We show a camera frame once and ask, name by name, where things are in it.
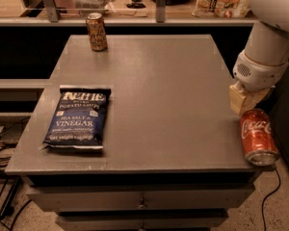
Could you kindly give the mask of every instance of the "can lid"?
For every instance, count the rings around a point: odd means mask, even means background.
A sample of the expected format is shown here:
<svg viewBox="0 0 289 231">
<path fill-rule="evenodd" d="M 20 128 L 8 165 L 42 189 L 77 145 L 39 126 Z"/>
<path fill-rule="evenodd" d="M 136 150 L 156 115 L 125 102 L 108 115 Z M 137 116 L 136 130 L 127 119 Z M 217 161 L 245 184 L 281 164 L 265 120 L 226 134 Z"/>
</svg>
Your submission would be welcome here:
<svg viewBox="0 0 289 231">
<path fill-rule="evenodd" d="M 102 16 L 101 13 L 90 13 L 87 19 L 99 19 Z"/>
</svg>

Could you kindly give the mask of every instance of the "floor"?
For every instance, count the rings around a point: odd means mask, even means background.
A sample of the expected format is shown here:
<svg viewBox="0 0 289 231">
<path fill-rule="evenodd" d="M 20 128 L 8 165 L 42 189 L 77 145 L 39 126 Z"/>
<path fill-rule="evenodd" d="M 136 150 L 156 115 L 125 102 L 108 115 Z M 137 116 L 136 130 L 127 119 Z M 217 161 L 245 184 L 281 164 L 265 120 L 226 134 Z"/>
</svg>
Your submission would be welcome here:
<svg viewBox="0 0 289 231">
<path fill-rule="evenodd" d="M 289 169 L 282 159 L 277 161 L 276 167 L 281 178 L 281 186 L 265 202 L 264 213 L 267 231 L 289 231 Z M 229 209 L 229 218 L 221 226 L 212 228 L 211 231 L 264 230 L 261 203 L 263 198 L 277 185 L 278 178 L 275 172 L 262 173 L 255 182 L 255 192 L 239 208 Z M 28 200 L 25 194 L 26 188 L 26 185 L 21 185 L 13 202 L 13 215 L 2 220 L 9 227 L 15 213 Z M 44 213 L 34 202 L 31 202 L 18 217 L 13 231 L 63 231 L 55 224 L 55 218 L 56 214 Z M 7 228 L 0 224 L 0 231 L 6 230 Z"/>
</svg>

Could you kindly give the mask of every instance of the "coca-cola can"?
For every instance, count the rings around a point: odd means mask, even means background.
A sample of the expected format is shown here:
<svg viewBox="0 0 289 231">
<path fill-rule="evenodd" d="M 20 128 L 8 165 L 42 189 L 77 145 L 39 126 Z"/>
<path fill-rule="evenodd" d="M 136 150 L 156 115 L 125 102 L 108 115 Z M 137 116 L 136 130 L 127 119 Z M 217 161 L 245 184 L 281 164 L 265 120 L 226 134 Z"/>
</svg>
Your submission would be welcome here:
<svg viewBox="0 0 289 231">
<path fill-rule="evenodd" d="M 245 159 L 257 166 L 273 164 L 279 152 L 269 116 L 261 109 L 252 109 L 243 113 L 240 124 Z"/>
<path fill-rule="evenodd" d="M 101 13 L 90 13 L 86 19 L 89 41 L 93 51 L 107 49 L 104 18 Z"/>
</svg>

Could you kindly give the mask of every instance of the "brown can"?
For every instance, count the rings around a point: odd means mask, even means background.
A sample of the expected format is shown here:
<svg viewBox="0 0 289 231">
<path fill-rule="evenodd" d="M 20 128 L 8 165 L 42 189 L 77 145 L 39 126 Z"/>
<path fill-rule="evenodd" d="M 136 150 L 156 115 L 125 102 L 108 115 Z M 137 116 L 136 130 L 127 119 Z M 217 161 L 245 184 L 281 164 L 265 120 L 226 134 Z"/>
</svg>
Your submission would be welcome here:
<svg viewBox="0 0 289 231">
<path fill-rule="evenodd" d="M 101 13 L 90 13 L 86 19 L 89 41 L 93 51 L 107 49 L 104 19 Z"/>
<path fill-rule="evenodd" d="M 271 134 L 269 116 L 263 110 L 252 109 L 243 113 L 240 124 L 246 160 L 257 166 L 273 164 L 279 152 Z"/>
</svg>

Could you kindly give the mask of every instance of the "gray tabletop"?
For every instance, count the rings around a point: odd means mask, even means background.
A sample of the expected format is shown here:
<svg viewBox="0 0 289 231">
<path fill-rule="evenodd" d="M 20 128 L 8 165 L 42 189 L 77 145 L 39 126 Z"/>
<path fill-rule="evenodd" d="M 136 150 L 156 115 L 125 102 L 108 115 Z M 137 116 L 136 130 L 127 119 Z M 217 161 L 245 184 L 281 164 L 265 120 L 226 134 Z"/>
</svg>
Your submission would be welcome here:
<svg viewBox="0 0 289 231">
<path fill-rule="evenodd" d="M 232 78 L 210 36 L 108 36 L 90 49 L 71 36 L 6 169 L 9 174 L 251 170 Z M 112 96 L 101 155 L 41 149 L 60 85 L 108 87 Z"/>
</svg>

